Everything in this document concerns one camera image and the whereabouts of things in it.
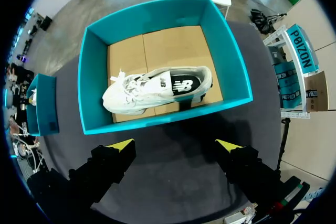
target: open box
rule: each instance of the open box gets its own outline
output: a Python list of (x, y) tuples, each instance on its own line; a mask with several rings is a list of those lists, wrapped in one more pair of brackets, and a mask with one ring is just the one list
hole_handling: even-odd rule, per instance
[[(108, 87), (108, 46), (163, 29), (200, 26), (223, 100), (186, 111), (114, 123), (102, 106)], [(224, 17), (211, 0), (157, 0), (120, 10), (88, 26), (78, 66), (78, 103), (83, 132), (98, 134), (164, 124), (229, 109), (253, 100), (245, 64)]]
[(27, 90), (29, 98), (36, 89), (36, 106), (27, 105), (28, 131), (32, 136), (58, 133), (56, 113), (56, 78), (37, 74)]

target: chair leg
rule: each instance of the chair leg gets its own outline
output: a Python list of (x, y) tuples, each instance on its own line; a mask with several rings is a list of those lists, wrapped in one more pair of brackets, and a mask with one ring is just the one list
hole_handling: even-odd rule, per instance
[(225, 19), (226, 19), (226, 16), (227, 16), (227, 13), (229, 12), (229, 6), (227, 7), (227, 9), (226, 9), (226, 13), (225, 13)]

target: black round table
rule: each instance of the black round table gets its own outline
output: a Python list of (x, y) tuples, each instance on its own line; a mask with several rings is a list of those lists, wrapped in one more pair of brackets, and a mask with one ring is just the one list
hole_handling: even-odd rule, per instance
[(98, 145), (135, 139), (137, 157), (120, 184), (92, 207), (125, 223), (204, 223), (241, 210), (247, 198), (230, 185), (208, 142), (251, 145), (276, 168), (281, 142), (280, 102), (269, 52), (249, 24), (229, 22), (249, 74), (254, 100), (229, 110), (142, 129), (98, 135), (82, 132), (75, 58), (55, 73), (59, 134), (41, 137), (49, 168), (66, 178)]

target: white shelf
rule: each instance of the white shelf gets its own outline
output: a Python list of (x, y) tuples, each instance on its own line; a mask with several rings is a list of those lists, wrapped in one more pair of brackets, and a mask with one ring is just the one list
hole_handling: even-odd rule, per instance
[(307, 99), (306, 99), (306, 87), (304, 84), (304, 78), (305, 74), (302, 72), (301, 64), (299, 56), (296, 53), (295, 47), (293, 46), (288, 33), (286, 32), (287, 29), (283, 25), (279, 29), (277, 29), (274, 33), (269, 35), (266, 39), (264, 39), (264, 45), (268, 47), (282, 47), (287, 46), (288, 50), (291, 54), (291, 57), (293, 59), (293, 63), (298, 75), (298, 81), (300, 85), (300, 93), (301, 93), (301, 105), (302, 105), (302, 111), (299, 112), (290, 112), (288, 109), (281, 109), (281, 117), (282, 118), (301, 118), (301, 119), (310, 119), (310, 114), (307, 112)]

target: brown box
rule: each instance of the brown box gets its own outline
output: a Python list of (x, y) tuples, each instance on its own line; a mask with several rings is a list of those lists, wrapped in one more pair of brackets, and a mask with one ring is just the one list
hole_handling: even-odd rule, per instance
[[(213, 86), (201, 103), (222, 101), (222, 93), (212, 57), (200, 26), (183, 26), (132, 37), (108, 47), (108, 80), (118, 76), (120, 68), (129, 74), (147, 73), (162, 67), (207, 66), (211, 69)], [(129, 121), (179, 110), (174, 102), (149, 108), (142, 115), (114, 114), (115, 122)]]
[(324, 71), (305, 77), (307, 111), (328, 111), (328, 87)]

